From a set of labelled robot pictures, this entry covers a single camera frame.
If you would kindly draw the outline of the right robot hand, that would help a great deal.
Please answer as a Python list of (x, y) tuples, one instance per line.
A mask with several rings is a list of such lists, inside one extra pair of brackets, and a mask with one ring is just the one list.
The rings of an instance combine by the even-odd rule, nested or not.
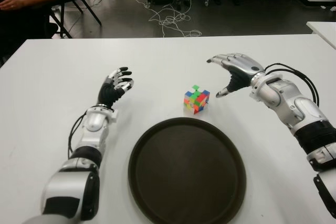
[(229, 84), (217, 92), (216, 98), (249, 87), (255, 75), (265, 72), (261, 64), (245, 54), (220, 54), (207, 59), (206, 62), (218, 64), (231, 74)]

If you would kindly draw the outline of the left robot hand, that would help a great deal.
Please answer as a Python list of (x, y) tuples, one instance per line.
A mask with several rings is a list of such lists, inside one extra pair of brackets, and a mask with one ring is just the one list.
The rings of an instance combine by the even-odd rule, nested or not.
[(97, 104), (111, 108), (134, 85), (128, 67), (120, 67), (110, 73), (104, 80), (98, 94)]

